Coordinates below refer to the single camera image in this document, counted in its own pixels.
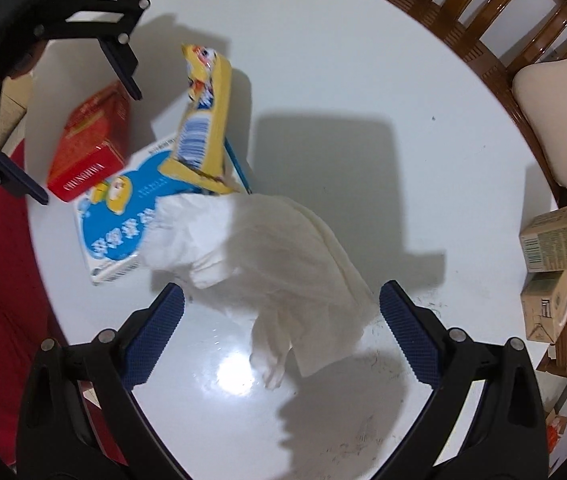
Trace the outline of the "person's left hand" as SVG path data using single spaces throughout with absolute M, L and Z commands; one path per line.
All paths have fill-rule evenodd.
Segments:
M 21 61 L 15 64 L 13 70 L 10 71 L 9 77 L 11 79 L 18 79 L 21 76 L 29 74 L 44 54 L 47 44 L 47 41 L 41 41 L 35 44 L 26 55 L 21 58 Z

